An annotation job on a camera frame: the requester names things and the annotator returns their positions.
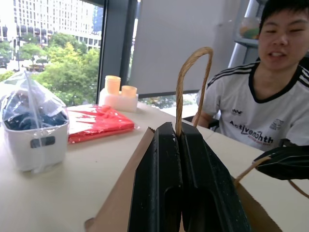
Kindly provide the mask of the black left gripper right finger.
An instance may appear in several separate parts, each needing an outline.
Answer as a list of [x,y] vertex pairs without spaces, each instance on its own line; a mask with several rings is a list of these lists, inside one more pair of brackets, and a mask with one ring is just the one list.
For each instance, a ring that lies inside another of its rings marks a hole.
[[251,231],[228,169],[198,129],[186,123],[182,124],[180,158],[184,190],[184,230]]

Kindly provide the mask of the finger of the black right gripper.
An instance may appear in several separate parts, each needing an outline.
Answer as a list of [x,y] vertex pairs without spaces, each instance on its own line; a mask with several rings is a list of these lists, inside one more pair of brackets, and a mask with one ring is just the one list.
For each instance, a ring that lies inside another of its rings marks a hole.
[[309,178],[309,158],[272,158],[259,164],[256,169],[279,180],[304,180]]
[[308,155],[308,154],[309,154],[308,145],[284,146],[284,147],[277,147],[272,150],[266,151],[262,155],[254,159],[254,161],[258,161],[265,157],[271,158],[272,160],[282,160],[284,158],[299,157],[299,156]]

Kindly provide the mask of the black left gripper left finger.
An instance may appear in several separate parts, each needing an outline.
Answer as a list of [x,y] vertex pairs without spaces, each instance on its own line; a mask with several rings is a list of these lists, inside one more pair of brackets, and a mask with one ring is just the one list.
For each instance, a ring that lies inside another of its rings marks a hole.
[[183,180],[172,123],[158,127],[135,171],[129,232],[177,232],[182,215]]

